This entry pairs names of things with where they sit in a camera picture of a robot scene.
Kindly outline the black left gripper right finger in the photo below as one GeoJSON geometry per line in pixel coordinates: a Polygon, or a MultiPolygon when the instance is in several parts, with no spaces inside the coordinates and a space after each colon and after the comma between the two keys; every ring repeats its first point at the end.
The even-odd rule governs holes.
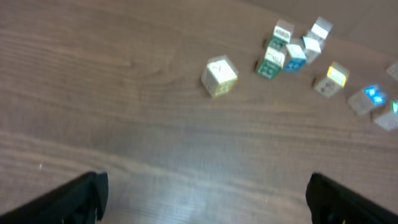
{"type": "Polygon", "coordinates": [[[315,172],[305,193],[313,224],[397,224],[397,215],[315,172]]]}

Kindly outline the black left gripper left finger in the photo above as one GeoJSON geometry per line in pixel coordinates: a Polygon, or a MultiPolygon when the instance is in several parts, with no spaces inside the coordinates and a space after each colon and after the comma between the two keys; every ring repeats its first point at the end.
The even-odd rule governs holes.
{"type": "Polygon", "coordinates": [[[104,217],[108,195],[108,174],[87,172],[1,215],[1,223],[97,223],[104,217]]]}

